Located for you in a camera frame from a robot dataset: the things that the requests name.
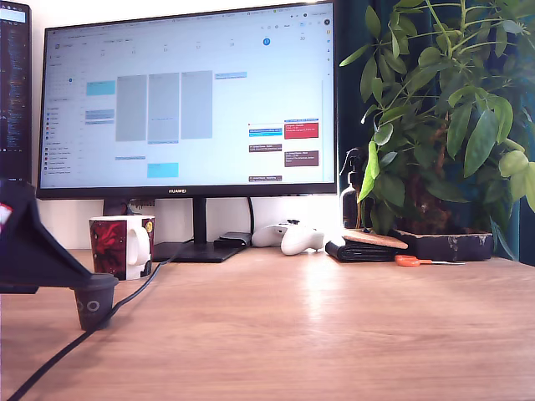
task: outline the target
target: orange scissors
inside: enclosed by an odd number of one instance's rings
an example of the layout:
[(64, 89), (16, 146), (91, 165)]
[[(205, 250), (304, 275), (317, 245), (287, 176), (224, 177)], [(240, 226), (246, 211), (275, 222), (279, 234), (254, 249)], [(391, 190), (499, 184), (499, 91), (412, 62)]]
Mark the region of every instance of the orange scissors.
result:
[(402, 267), (418, 267), (419, 265), (464, 265), (461, 261), (430, 261), (409, 255), (396, 255), (395, 262), (398, 266)]

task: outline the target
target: black plant pot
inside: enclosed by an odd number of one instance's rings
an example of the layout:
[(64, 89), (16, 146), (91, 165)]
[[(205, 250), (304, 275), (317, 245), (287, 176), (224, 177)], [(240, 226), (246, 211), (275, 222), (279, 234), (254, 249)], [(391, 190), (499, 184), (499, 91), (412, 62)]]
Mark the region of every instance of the black plant pot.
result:
[(485, 261), (494, 247), (491, 233), (417, 235), (393, 230), (390, 234), (409, 246), (407, 254), (432, 261)]

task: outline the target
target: desk surface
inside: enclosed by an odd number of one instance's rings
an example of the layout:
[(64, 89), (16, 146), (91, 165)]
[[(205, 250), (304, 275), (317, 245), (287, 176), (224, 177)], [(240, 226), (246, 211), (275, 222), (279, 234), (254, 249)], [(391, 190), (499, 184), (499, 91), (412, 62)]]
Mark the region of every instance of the desk surface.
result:
[[(501, 259), (407, 269), (247, 250), (162, 267), (25, 399), (533, 399), (534, 305), (535, 269)], [(2, 399), (80, 333), (68, 289), (3, 296)]]

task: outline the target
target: wall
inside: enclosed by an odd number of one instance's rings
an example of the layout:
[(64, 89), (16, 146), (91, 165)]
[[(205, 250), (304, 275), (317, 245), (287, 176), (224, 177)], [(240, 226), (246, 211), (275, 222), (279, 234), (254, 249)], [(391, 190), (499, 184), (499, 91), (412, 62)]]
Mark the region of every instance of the wall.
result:
[[(95, 23), (160, 15), (254, 7), (283, 0), (29, 0), (33, 11), (33, 183), (37, 183), (39, 113), (43, 76), (43, 33), (48, 27)], [(100, 216), (101, 200), (46, 200), (39, 210), (44, 225), (66, 248), (89, 248), (88, 219)], [(253, 199), (257, 227), (289, 218), (310, 226), (334, 230), (339, 224), (338, 197), (334, 195)], [(207, 203), (208, 240), (226, 231), (247, 231), (247, 201), (210, 199)], [(156, 216), (155, 240), (184, 241), (192, 236), (191, 200), (158, 200), (147, 211)]]

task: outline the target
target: monitor screen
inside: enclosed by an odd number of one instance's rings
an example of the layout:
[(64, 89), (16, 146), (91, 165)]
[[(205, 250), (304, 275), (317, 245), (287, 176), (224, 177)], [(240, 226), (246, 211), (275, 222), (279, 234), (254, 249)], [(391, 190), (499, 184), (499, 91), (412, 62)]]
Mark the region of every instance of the monitor screen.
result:
[(31, 180), (30, 8), (0, 2), (0, 178)]
[(50, 28), (40, 197), (336, 192), (333, 3)]

